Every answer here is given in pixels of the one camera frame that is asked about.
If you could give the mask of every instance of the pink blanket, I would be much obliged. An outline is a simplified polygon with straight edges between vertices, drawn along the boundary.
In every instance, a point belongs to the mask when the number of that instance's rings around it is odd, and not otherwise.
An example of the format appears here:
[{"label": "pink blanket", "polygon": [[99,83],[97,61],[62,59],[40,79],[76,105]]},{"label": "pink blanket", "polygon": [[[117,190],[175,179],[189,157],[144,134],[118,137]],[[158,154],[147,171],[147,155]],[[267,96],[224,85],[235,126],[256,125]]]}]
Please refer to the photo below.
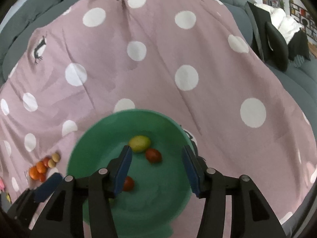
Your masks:
[{"label": "pink blanket", "polygon": [[[317,176],[308,120],[218,0],[80,0],[33,33],[0,100],[0,174],[13,201],[33,185],[31,166],[59,151],[50,174],[65,175],[83,133],[129,108],[171,117],[208,166],[251,176],[282,223]],[[191,198],[172,237],[197,235],[203,203]]]}]

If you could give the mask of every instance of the green bowl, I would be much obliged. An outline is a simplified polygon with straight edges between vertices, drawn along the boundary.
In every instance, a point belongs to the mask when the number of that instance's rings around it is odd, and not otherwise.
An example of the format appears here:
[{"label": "green bowl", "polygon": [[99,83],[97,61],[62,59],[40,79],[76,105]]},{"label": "green bowl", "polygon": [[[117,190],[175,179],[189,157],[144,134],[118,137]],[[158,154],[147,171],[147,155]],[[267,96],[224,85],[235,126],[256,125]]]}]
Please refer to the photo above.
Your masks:
[{"label": "green bowl", "polygon": [[[67,175],[89,176],[118,157],[124,145],[136,135],[145,135],[151,147],[162,154],[162,162],[150,164],[144,153],[134,153],[128,175],[135,181],[132,192],[121,192],[112,205],[120,237],[167,238],[169,223],[180,215],[191,196],[181,159],[184,145],[191,141],[169,117],[150,110],[126,110],[93,125],[77,142],[69,159]],[[89,223],[88,201],[83,206]]]}]

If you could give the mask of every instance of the polka dot blanket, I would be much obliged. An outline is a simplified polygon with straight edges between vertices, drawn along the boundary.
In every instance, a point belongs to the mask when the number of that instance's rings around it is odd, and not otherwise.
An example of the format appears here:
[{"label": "polka dot blanket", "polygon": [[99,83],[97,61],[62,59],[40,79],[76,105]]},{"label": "polka dot blanket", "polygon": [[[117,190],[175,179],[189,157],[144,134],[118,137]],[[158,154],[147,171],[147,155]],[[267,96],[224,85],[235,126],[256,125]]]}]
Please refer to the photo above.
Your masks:
[{"label": "polka dot blanket", "polygon": [[[317,176],[307,118],[219,0],[80,0],[32,34],[0,100],[1,177],[13,201],[33,185],[31,166],[59,151],[49,175],[65,175],[83,133],[129,108],[174,119],[223,175],[250,175],[281,223]],[[172,237],[196,237],[203,204],[193,195]]]}]

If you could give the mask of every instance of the round metal bolt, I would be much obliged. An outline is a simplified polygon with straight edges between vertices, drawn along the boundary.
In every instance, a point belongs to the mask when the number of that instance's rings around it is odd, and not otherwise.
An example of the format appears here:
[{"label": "round metal bolt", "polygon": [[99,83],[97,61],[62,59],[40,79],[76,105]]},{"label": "round metal bolt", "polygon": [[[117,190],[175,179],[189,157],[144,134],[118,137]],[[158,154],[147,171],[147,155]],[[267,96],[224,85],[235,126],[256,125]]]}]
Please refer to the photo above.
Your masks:
[{"label": "round metal bolt", "polygon": [[213,175],[213,174],[216,173],[216,170],[215,170],[214,168],[208,168],[208,169],[207,169],[207,173]]},{"label": "round metal bolt", "polygon": [[243,181],[250,181],[250,177],[248,177],[247,175],[241,176],[241,179],[242,179]]},{"label": "round metal bolt", "polygon": [[105,175],[106,173],[108,173],[108,169],[107,168],[101,168],[99,171],[98,171],[99,174],[101,175]]},{"label": "round metal bolt", "polygon": [[72,176],[66,176],[65,177],[65,181],[72,181],[73,180],[73,177]]}]

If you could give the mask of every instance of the orange fruit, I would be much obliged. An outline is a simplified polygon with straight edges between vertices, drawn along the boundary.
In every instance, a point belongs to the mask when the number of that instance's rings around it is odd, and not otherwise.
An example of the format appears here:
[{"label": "orange fruit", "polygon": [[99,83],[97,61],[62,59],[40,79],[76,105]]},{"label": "orange fruit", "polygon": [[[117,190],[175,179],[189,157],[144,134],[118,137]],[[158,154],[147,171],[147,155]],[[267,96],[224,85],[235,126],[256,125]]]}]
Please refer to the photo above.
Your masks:
[{"label": "orange fruit", "polygon": [[38,172],[36,166],[33,166],[30,168],[29,170],[29,176],[33,179],[33,180],[38,180],[40,177],[40,173]]},{"label": "orange fruit", "polygon": [[49,167],[49,160],[50,160],[50,158],[49,158],[48,156],[45,157],[45,158],[42,160],[42,162],[43,162],[43,164],[45,165],[46,168]]},{"label": "orange fruit", "polygon": [[40,174],[45,174],[47,171],[47,168],[45,167],[45,165],[42,161],[40,161],[36,164],[36,168]]},{"label": "orange fruit", "polygon": [[45,174],[39,174],[39,175],[40,175],[40,177],[39,177],[40,182],[45,182],[45,180],[46,180]]}]

